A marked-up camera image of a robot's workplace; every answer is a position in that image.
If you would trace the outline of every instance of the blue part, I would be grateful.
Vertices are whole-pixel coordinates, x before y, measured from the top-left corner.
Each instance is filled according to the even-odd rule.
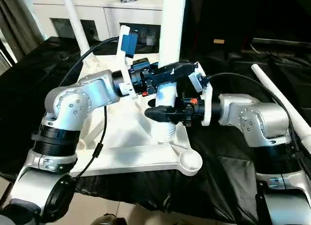
[[[130,31],[129,35],[123,35],[121,50],[125,51],[125,56],[133,58],[135,54],[138,33]]]

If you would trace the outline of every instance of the black cable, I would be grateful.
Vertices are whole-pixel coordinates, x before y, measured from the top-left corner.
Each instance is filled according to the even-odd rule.
[[[231,72],[223,72],[223,73],[213,74],[213,75],[207,77],[207,79],[210,80],[212,78],[215,78],[215,77],[218,77],[218,76],[223,76],[223,75],[234,75],[234,76],[238,76],[238,77],[247,79],[247,80],[257,84],[258,86],[260,86],[265,91],[267,91],[271,95],[271,97],[278,103],[278,105],[280,105],[284,109],[284,111],[286,112],[286,114],[288,116],[288,120],[289,120],[289,132],[290,132],[290,135],[291,135],[291,138],[292,138],[292,141],[294,143],[294,147],[295,147],[296,151],[299,151],[299,146],[298,146],[298,143],[297,143],[297,136],[296,136],[296,133],[295,133],[295,130],[294,130],[293,121],[291,119],[291,116],[290,116],[288,110],[286,109],[285,105],[283,104],[283,102],[271,90],[266,88],[263,84],[257,82],[254,79],[251,79],[251,78],[249,78],[247,76],[244,76],[242,74],[231,73]]]
[[[61,87],[63,85],[63,83],[66,81],[66,79],[68,78],[68,76],[71,74],[71,72],[93,51],[95,51],[96,49],[98,49],[102,44],[105,43],[109,43],[112,41],[117,41],[119,39],[119,37],[112,37],[109,39],[106,39],[102,42],[100,42],[98,45],[95,45],[94,47],[90,48],[86,53],[84,53],[80,59],[71,67],[71,69],[67,72],[67,74],[65,75],[65,77],[63,78],[63,80],[60,82],[58,87]]]
[[[105,44],[105,43],[109,43],[109,42],[113,42],[113,41],[117,41],[119,39],[119,37],[112,37],[112,38],[109,38],[109,39],[106,39],[102,42],[100,42],[98,45],[95,45],[94,47],[90,48],[86,53],[84,53],[80,58],[79,60],[71,67],[71,69],[67,72],[67,74],[65,75],[65,77],[63,78],[63,80],[60,82],[59,84],[59,87],[61,87],[63,85],[63,83],[66,81],[66,79],[68,78],[68,76],[72,73],[72,71],[93,51],[95,51],[96,49],[98,49],[102,44]],[[89,163],[84,167],[84,169],[76,176],[76,181],[78,181],[80,179],[80,177],[86,172],[86,170],[89,168],[89,166],[92,164],[92,162],[94,161],[95,158],[97,158],[103,148],[103,139],[104,139],[104,136],[105,136],[105,133],[106,133],[106,129],[107,129],[107,107],[105,106],[104,107],[104,131],[103,131],[103,134],[102,134],[102,137],[101,137],[101,140],[100,142],[97,144],[94,152],[93,152],[93,155],[92,155],[92,158],[91,160],[89,161]]]
[[[100,152],[103,149],[103,139],[106,133],[106,129],[107,129],[107,106],[104,107],[104,130],[103,130],[103,134],[101,137],[101,140],[97,143],[97,146],[93,152],[93,156],[91,158],[91,160],[88,162],[88,164],[84,167],[84,169],[76,176],[75,180],[78,181],[80,179],[80,177],[86,172],[86,170],[89,168],[89,166],[92,164],[92,162],[94,161],[95,158],[97,158],[100,154]]]

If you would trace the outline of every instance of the white pole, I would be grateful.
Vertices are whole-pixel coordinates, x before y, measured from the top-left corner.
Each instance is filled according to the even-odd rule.
[[[86,35],[84,33],[81,21],[77,15],[77,12],[75,10],[75,6],[72,0],[64,0],[65,2],[65,7],[67,9],[67,12],[69,14],[69,19],[71,26],[74,31],[74,35],[76,36],[81,55],[86,53],[89,50],[89,44],[86,39]]]
[[[179,61],[181,34],[186,0],[163,0],[162,24],[159,46],[159,67]],[[176,83],[158,88],[155,105],[174,107]],[[172,123],[157,123],[153,135],[159,142],[169,142],[175,137],[176,126]]]
[[[251,68],[261,83],[282,101],[291,116],[294,129],[300,137],[301,143],[311,152],[311,127],[257,64],[252,65]]]

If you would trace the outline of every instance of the black cloth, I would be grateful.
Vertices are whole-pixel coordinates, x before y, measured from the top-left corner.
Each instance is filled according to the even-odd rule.
[[[114,54],[115,44],[103,45],[96,54]],[[52,37],[24,57],[0,77],[0,172],[14,181],[33,146],[31,132],[45,112],[46,94],[62,80],[79,58],[74,40]],[[311,67],[306,56],[279,58],[254,54],[213,53],[205,56],[183,54],[200,61],[208,74],[237,72],[255,78],[250,66],[258,63],[284,92],[302,116],[311,122]],[[74,83],[79,67],[67,80]],[[219,93],[246,93],[263,102],[270,101],[258,86],[236,77],[216,78]],[[202,169],[188,177],[179,171],[154,171],[82,177],[77,190],[86,195],[138,203],[147,209],[180,212],[242,225],[257,224],[255,170],[252,152],[235,127],[219,126],[187,129],[191,147],[203,158]]]

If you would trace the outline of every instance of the white plastic fixture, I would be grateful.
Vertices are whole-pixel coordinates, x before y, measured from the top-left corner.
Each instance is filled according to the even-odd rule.
[[[75,12],[72,0],[65,0],[69,12],[70,22],[81,52],[89,49],[81,22]],[[161,27],[160,65],[179,61],[180,39],[183,23],[185,0],[165,0],[164,8],[166,15]],[[129,31],[128,27],[122,26],[121,36]],[[117,55],[97,56],[98,64],[84,62],[80,78],[91,73],[105,69],[112,71],[122,70],[125,76],[124,88],[131,89],[128,82],[128,66],[132,59],[125,58],[121,51],[121,40],[119,39]],[[158,61],[158,54],[135,55],[134,59],[147,57],[151,63]],[[165,85],[160,88],[161,96],[158,94],[157,104],[163,103],[174,105],[176,96],[176,84]],[[128,173],[155,170],[177,169],[185,175],[195,175],[202,167],[201,156],[191,149],[185,127],[180,123],[164,132],[162,140],[170,140],[171,143],[158,144],[158,139],[151,134],[152,127],[157,125],[144,116],[144,110],[148,107],[149,97],[137,98],[131,95],[122,98],[120,102],[108,106],[107,132],[103,141],[104,149],[94,162],[90,165],[83,176],[101,175],[112,173]],[[77,175],[92,158],[97,142],[103,131],[104,112],[103,108],[95,109],[84,122],[80,134],[80,142],[77,146],[78,161],[70,174]]]
[[[179,61],[185,3],[186,0],[163,0],[159,67]],[[176,83],[159,86],[155,105],[174,107],[175,98]],[[153,135],[159,142],[170,142],[174,139],[175,129],[176,127],[172,123],[157,123],[153,126]]]
[[[70,23],[74,32],[74,35],[76,36],[81,55],[86,53],[89,50],[89,44],[86,39],[86,35],[84,33],[81,21],[77,15],[77,12],[75,10],[75,6],[73,4],[72,0],[64,0],[65,7],[67,9]]]
[[[300,137],[301,143],[311,152],[311,127],[257,64],[253,64],[251,68],[261,83],[282,101],[291,116],[294,129]]]

